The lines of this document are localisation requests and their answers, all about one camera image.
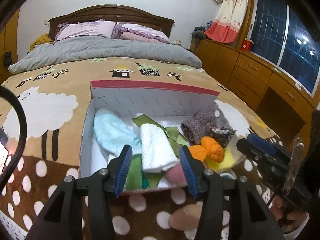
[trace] metal screw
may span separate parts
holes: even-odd
[[[248,180],[248,178],[246,176],[241,176],[240,177],[240,181],[241,182],[246,182]]]
[[[66,176],[65,178],[64,178],[64,181],[65,182],[71,182],[73,180],[73,177],[72,176]]]
[[[100,175],[106,175],[106,174],[108,174],[108,172],[109,172],[109,171],[108,171],[107,168],[102,168],[102,169],[99,170],[99,174],[100,174]]]
[[[206,169],[206,170],[204,170],[204,174],[207,175],[207,176],[211,176],[211,175],[213,175],[213,170]]]

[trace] lavender pillowcase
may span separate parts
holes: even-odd
[[[156,31],[152,28],[139,24],[116,24],[113,31],[113,36],[111,36],[111,38],[119,39],[120,34],[124,32],[134,33],[151,40],[156,39],[160,42],[170,44],[169,38],[163,32]]]
[[[115,22],[99,20],[95,22],[62,24],[62,27],[55,37],[55,42],[70,37],[98,35],[110,38]]]
[[[146,37],[143,37],[141,35],[131,33],[131,32],[124,32],[122,33],[121,37],[122,40],[127,41],[141,41],[141,42],[149,42],[149,43],[162,43],[161,41],[157,39],[148,39]]]

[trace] window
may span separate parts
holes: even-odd
[[[248,38],[262,57],[314,96],[320,78],[320,42],[314,42],[283,0],[254,0]]]

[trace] white knit cloth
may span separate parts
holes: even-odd
[[[156,125],[141,125],[141,141],[143,171],[167,171],[179,163],[164,131]]]

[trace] red cup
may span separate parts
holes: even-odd
[[[250,51],[252,44],[254,44],[254,42],[252,40],[244,39],[242,42],[241,49],[246,50],[246,51]]]

